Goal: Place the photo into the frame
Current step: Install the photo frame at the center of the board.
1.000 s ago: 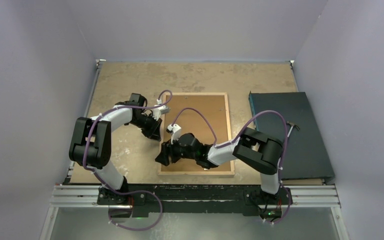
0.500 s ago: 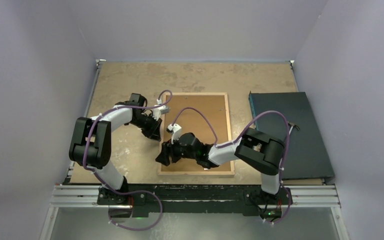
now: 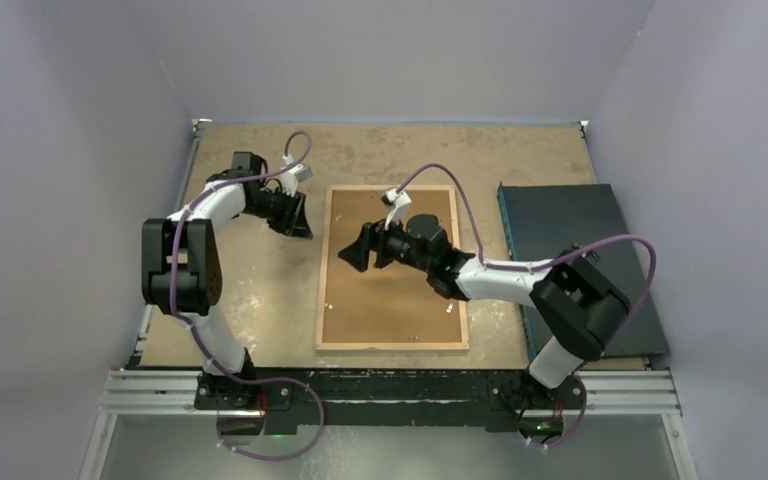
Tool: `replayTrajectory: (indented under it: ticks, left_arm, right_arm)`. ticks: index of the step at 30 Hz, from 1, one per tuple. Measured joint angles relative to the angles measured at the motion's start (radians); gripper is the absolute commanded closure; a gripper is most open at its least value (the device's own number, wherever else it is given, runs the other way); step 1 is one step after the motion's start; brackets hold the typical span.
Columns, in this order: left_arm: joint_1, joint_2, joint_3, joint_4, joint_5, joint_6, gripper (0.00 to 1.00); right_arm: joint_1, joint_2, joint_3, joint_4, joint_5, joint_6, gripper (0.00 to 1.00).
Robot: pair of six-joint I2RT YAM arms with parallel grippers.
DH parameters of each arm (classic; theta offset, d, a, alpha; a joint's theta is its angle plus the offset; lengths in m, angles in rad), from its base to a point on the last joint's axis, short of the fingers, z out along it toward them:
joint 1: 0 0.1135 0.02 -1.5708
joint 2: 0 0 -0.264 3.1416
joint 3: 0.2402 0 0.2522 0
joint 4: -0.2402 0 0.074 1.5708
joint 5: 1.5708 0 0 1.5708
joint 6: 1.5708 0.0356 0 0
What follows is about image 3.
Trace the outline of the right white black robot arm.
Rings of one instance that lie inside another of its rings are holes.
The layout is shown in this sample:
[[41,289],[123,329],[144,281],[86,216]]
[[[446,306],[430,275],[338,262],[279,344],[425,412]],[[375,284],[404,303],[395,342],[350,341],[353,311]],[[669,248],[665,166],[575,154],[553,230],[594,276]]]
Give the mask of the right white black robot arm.
[[431,214],[416,215],[406,224],[367,222],[338,256],[359,272],[392,262],[420,270],[447,299],[502,300],[535,308],[552,334],[521,381],[524,399],[536,407],[556,399],[561,384],[585,363],[600,359],[637,309],[582,250],[565,250],[544,263],[484,262],[456,248]]

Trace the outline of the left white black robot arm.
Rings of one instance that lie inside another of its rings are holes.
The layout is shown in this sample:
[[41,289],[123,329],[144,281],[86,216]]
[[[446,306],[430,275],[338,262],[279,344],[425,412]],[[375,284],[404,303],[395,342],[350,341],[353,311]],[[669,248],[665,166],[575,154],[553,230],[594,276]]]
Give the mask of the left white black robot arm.
[[209,387],[232,408],[252,405],[258,379],[247,350],[236,340],[219,306],[223,276],[216,237],[231,220],[251,215],[273,231],[309,239],[301,182],[310,167],[284,154],[283,168],[238,152],[231,168],[209,177],[202,191],[177,212],[146,220],[141,228],[141,289],[145,302],[177,318],[203,358]]

